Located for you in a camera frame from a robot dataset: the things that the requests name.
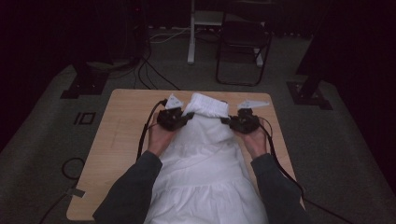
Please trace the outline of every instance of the wooden table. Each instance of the wooden table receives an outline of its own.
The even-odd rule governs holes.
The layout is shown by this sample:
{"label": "wooden table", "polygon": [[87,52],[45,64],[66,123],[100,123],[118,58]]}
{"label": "wooden table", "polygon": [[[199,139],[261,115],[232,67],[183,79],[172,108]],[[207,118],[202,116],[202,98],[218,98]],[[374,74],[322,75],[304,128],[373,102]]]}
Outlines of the wooden table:
{"label": "wooden table", "polygon": [[[198,91],[230,105],[230,115],[236,115],[237,105],[245,100],[267,101],[268,106],[254,108],[255,115],[263,117],[273,127],[273,140],[280,164],[294,177],[288,151],[276,118],[271,97],[266,93]],[[106,197],[113,183],[135,162],[137,147],[149,112],[159,101],[173,93],[184,102],[194,91],[138,91],[114,90],[98,128],[92,148],[82,171],[77,189],[85,191],[82,198],[73,196],[67,210],[71,220],[93,220],[92,214]],[[148,137],[143,149],[147,148]],[[256,178],[250,166],[251,158],[240,142],[252,182]]]}

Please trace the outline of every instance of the table leg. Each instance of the table leg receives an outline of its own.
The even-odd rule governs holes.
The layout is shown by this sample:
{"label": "table leg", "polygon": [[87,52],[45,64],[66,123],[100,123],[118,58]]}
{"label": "table leg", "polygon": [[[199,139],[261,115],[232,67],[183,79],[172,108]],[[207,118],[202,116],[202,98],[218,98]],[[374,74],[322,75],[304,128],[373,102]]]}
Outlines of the table leg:
{"label": "table leg", "polygon": [[191,0],[191,31],[190,31],[190,46],[187,64],[194,64],[195,55],[195,0]]}

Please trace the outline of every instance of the table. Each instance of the table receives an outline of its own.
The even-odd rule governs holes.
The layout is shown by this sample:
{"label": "table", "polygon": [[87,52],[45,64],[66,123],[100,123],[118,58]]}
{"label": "table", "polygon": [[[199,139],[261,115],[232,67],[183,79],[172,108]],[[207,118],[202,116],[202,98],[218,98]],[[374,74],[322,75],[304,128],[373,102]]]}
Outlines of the table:
{"label": "table", "polygon": [[[190,16],[190,45],[189,54],[187,57],[187,64],[194,64],[195,62],[195,25],[210,25],[210,26],[221,26],[223,12],[220,11],[204,11],[195,10],[195,0],[191,0],[191,16]],[[257,54],[259,49],[254,49],[254,53]],[[262,67],[262,56],[259,55],[256,58],[256,64]]]}
{"label": "table", "polygon": [[[237,105],[245,100],[267,101],[268,106],[254,108],[254,114],[264,117],[272,124],[274,145],[280,164],[294,177],[288,151],[276,118],[270,95],[266,93],[198,91],[230,105],[230,115],[236,115]],[[67,210],[71,220],[93,220],[92,214],[106,197],[114,182],[135,162],[137,147],[149,112],[159,101],[173,93],[184,102],[190,101],[194,91],[146,91],[114,90],[108,101],[105,114],[93,140],[77,189],[85,191],[80,198],[73,196]],[[148,137],[143,149],[147,148]],[[239,140],[250,178],[256,186],[256,178],[250,166],[251,158]]]}

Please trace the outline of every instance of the gray carpet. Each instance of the gray carpet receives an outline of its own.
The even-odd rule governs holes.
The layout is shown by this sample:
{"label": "gray carpet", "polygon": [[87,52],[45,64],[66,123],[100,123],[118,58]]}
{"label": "gray carpet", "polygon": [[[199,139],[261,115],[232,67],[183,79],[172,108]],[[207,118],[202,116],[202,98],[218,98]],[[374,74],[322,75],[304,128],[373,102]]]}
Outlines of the gray carpet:
{"label": "gray carpet", "polygon": [[[196,62],[187,65],[188,44],[188,38],[152,44],[149,62],[183,91],[269,93],[295,174],[306,188],[306,197],[354,223],[395,223],[395,195],[336,88],[325,82],[319,87],[333,110],[295,105],[290,97],[286,82],[305,80],[294,74],[309,40],[276,38],[264,80],[252,88],[220,85],[215,81],[216,45],[212,43],[197,41]],[[144,71],[142,78],[149,84]],[[62,174],[63,163],[74,157],[87,158],[113,90],[145,89],[134,74],[137,70],[111,74],[102,95],[82,95],[75,100],[60,99],[76,75],[71,67],[66,67],[52,80],[28,119],[0,154],[1,224],[38,223],[73,185],[74,181]],[[149,69],[148,74],[157,88],[174,89],[152,70]],[[78,113],[91,112],[96,113],[93,124],[75,124]],[[81,164],[70,162],[66,170],[70,175],[79,175]],[[70,200],[68,196],[62,199],[45,223],[93,223],[67,220]],[[309,204],[305,206],[314,223],[344,223]]]}

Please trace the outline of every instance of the black base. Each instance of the black base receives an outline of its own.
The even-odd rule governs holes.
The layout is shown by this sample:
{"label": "black base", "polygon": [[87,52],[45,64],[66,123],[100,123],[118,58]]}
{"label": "black base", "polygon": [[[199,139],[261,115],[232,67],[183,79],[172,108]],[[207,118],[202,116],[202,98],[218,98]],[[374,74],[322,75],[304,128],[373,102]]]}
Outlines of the black base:
{"label": "black base", "polygon": [[103,88],[106,85],[109,73],[95,74],[95,79],[89,83],[80,81],[79,76],[73,80],[69,90],[64,91],[61,95],[61,99],[77,99],[80,95],[100,95],[102,94]]}
{"label": "black base", "polygon": [[287,82],[291,97],[297,105],[318,105],[322,110],[332,110],[329,101],[321,94],[319,89],[316,89],[310,98],[303,97],[300,90],[304,83],[301,82]]}

